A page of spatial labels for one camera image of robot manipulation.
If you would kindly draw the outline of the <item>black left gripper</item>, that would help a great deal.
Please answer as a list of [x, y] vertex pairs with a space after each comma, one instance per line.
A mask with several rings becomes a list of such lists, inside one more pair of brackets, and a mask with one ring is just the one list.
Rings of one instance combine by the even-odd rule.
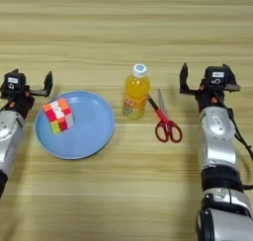
[[52, 72], [49, 71], [44, 78], [44, 87], [39, 90], [26, 91], [22, 95], [14, 96], [18, 87], [18, 69], [14, 69], [4, 75], [4, 81], [0, 86], [0, 94], [2, 99], [6, 99], [7, 103], [1, 108], [1, 111], [11, 111], [20, 114], [25, 119], [33, 107], [35, 98], [33, 96], [48, 97], [50, 95], [53, 78]]

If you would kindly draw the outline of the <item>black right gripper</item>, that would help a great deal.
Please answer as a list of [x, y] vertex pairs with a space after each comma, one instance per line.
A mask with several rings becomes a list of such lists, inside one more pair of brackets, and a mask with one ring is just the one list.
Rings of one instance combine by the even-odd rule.
[[197, 102], [199, 106], [199, 112], [209, 107], [225, 108], [224, 92], [239, 92], [240, 86], [237, 84], [235, 75], [226, 64], [222, 65], [228, 73], [227, 82], [225, 88], [208, 88], [205, 85], [201, 85], [199, 90], [190, 89], [187, 84], [188, 78], [188, 65], [184, 63], [180, 72], [180, 93], [186, 95], [197, 95]]

